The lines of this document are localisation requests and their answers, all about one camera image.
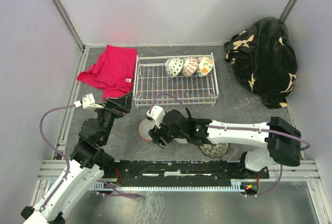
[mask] wire rack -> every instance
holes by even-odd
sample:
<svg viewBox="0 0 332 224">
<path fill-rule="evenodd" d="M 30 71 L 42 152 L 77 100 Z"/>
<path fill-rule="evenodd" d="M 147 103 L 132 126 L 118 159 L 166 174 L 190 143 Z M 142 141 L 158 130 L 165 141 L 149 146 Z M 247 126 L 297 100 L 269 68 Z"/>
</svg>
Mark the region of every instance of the wire rack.
<svg viewBox="0 0 332 224">
<path fill-rule="evenodd" d="M 209 55 L 137 57 L 134 82 L 134 102 L 137 108 L 151 105 L 156 95 L 160 92 L 169 93 L 184 104 L 211 104 L 213 106 L 219 96 L 215 66 L 204 77 L 198 77 L 196 74 L 184 77 L 180 73 L 178 76 L 170 78 L 166 74 L 165 62 L 173 57 L 208 57 L 213 61 L 214 65 L 212 53 Z M 156 104 L 172 105 L 178 103 L 171 97 L 162 95 L 157 99 Z"/>
</svg>

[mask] floral blanket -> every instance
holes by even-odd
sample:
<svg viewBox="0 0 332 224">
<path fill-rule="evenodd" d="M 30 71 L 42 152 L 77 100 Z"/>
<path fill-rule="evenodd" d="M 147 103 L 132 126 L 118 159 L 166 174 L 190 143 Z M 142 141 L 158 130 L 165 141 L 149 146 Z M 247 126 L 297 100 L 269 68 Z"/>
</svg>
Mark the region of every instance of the floral blanket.
<svg viewBox="0 0 332 224">
<path fill-rule="evenodd" d="M 258 94 L 268 108 L 287 106 L 297 62 L 287 44 L 288 30 L 277 18 L 263 18 L 225 43 L 225 61 L 232 64 L 236 80 Z"/>
</svg>

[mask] red cloth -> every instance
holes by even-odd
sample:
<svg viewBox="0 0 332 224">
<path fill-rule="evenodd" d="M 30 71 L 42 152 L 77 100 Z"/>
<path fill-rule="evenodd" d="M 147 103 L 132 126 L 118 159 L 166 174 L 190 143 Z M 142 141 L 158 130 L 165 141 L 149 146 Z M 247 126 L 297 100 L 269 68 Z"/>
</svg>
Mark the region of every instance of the red cloth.
<svg viewBox="0 0 332 224">
<path fill-rule="evenodd" d="M 97 63 L 81 72 L 77 79 L 103 90 L 103 100 L 121 97 L 133 88 L 136 55 L 135 49 L 107 45 Z"/>
</svg>

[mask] small round plate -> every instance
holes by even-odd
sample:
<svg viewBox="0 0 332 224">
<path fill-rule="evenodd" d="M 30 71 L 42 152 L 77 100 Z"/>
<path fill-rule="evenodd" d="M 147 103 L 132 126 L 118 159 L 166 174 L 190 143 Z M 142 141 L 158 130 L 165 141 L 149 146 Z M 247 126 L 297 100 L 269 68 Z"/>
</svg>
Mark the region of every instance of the small round plate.
<svg viewBox="0 0 332 224">
<path fill-rule="evenodd" d="M 199 146 L 199 149 L 204 155 L 210 158 L 220 158 L 223 154 L 227 152 L 228 146 L 228 143 L 220 143 L 214 145 L 204 144 Z"/>
</svg>

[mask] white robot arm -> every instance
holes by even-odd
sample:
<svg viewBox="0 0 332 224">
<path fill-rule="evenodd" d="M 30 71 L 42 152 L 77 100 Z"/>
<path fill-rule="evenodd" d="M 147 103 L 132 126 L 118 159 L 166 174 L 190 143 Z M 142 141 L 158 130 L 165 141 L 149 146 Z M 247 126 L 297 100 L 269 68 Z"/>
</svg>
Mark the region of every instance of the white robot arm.
<svg viewBox="0 0 332 224">
<path fill-rule="evenodd" d="M 262 175 L 260 173 L 264 167 L 275 163 L 287 166 L 300 165 L 300 142 L 295 138 L 300 138 L 301 134 L 280 118 L 272 117 L 270 122 L 258 124 L 231 124 L 210 119 L 194 119 L 188 109 L 188 118 L 185 118 L 177 110 L 165 113 L 159 106 L 154 106 L 149 110 L 147 117 L 155 122 L 149 135 L 160 147 L 175 140 L 179 143 L 194 145 L 234 143 L 258 148 L 245 152 L 241 161 L 237 162 L 235 166 L 222 160 L 196 161 L 195 166 L 190 161 L 175 161 L 174 163 L 169 161 L 167 163 L 163 161 L 115 161 L 100 147 L 107 143 L 115 118 L 130 112 L 130 106 L 123 107 L 122 105 L 126 104 L 109 101 L 104 108 L 98 110 L 98 119 L 89 119 L 83 123 L 79 133 L 79 143 L 71 154 L 70 168 L 64 169 L 59 179 L 40 202 L 26 207 L 22 211 L 21 215 L 26 219 L 25 224 L 64 224 L 70 211 L 86 191 L 103 176 L 112 178 L 115 168 L 122 168 L 122 175 L 128 172 L 125 186 L 129 187 L 137 186 L 135 185 L 137 181 L 140 182 L 139 187 L 142 185 L 159 187 L 165 183 L 176 186 L 175 184 L 181 180 L 185 182 L 187 178 L 185 175 L 195 178 L 190 181 L 195 181 L 201 187 L 205 186 L 207 181 L 210 183 L 209 186 L 218 186 L 233 178 L 255 179 L 257 175 Z M 267 131 L 286 133 L 289 137 L 267 133 Z M 179 180 L 172 181 L 172 175 Z"/>
</svg>

